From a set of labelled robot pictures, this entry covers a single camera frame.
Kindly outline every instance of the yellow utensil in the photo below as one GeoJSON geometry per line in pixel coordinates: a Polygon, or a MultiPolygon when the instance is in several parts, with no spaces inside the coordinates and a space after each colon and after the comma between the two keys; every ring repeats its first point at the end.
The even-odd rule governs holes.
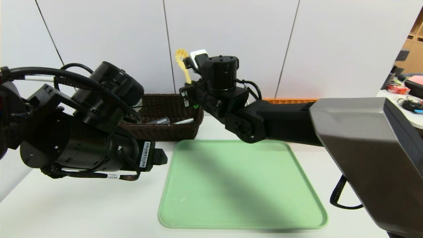
{"type": "Polygon", "coordinates": [[[184,72],[186,82],[188,84],[191,84],[190,74],[189,74],[188,70],[185,68],[184,62],[182,61],[186,57],[188,57],[188,52],[185,49],[178,49],[175,52],[176,62],[178,63],[178,65],[182,69],[182,71],[184,72]]]}

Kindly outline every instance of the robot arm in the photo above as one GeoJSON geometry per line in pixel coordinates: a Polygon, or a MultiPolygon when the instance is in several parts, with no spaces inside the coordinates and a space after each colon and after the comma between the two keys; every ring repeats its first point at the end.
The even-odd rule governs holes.
{"type": "Polygon", "coordinates": [[[102,62],[87,78],[64,69],[3,67],[0,78],[0,158],[8,148],[20,146],[22,161],[52,178],[129,181],[153,165],[167,163],[154,141],[136,139],[119,127],[122,120],[141,120],[132,107],[144,94],[143,87],[120,68],[102,62]],[[54,76],[55,88],[45,84],[22,99],[12,81],[27,75],[54,76]],[[79,89],[69,97],[60,92],[58,83],[79,89]],[[74,108],[73,115],[64,113],[60,103],[74,108]],[[98,173],[119,170],[136,175],[98,173]]]}
{"type": "Polygon", "coordinates": [[[389,100],[273,105],[255,95],[246,106],[252,91],[236,86],[242,82],[236,57],[200,51],[184,63],[201,75],[179,90],[187,104],[202,106],[247,143],[324,146],[380,228],[390,236],[423,237],[423,140],[389,100]]]}

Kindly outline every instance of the white table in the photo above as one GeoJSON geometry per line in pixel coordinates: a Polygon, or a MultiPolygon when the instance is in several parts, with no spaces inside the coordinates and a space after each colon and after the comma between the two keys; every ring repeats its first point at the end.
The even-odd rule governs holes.
{"type": "Polygon", "coordinates": [[[387,99],[389,99],[394,105],[396,105],[402,111],[402,113],[410,121],[413,127],[423,129],[423,115],[422,114],[417,114],[411,111],[407,111],[404,108],[402,108],[400,105],[398,105],[397,103],[398,99],[405,98],[406,96],[407,95],[393,94],[386,90],[380,90],[379,93],[376,95],[376,97],[386,97],[387,99]]]}
{"type": "MultiPolygon", "coordinates": [[[[197,139],[237,137],[206,116],[197,139]]],[[[174,146],[173,142],[157,143],[169,160],[174,146]]],[[[136,182],[68,177],[54,180],[34,169],[0,203],[0,235],[1,238],[387,238],[365,209],[343,210],[329,203],[341,173],[324,148],[290,146],[328,212],[329,224],[323,229],[272,233],[165,228],[157,218],[169,168],[163,165],[141,174],[136,182]]],[[[357,205],[359,201],[350,187],[346,187],[340,203],[357,205]]]]}

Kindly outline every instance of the wicker basket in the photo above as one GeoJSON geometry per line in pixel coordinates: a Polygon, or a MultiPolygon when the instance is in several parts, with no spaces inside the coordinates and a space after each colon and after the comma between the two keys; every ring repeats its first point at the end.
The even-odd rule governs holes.
{"type": "Polygon", "coordinates": [[[184,107],[184,99],[179,94],[146,94],[143,107],[138,112],[143,124],[123,122],[120,126],[137,139],[155,141],[181,141],[194,139],[203,121],[203,109],[184,107]],[[171,123],[193,118],[194,122],[181,125],[145,124],[167,116],[171,123]]]}
{"type": "Polygon", "coordinates": [[[273,104],[308,103],[315,102],[318,98],[264,98],[273,104]]]}

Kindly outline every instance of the light green plastic tray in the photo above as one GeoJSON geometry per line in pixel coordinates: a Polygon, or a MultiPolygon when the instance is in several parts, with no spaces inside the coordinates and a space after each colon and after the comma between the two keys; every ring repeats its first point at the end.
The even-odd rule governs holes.
{"type": "Polygon", "coordinates": [[[328,218],[286,143],[176,145],[159,209],[169,228],[318,229],[328,218]]]}

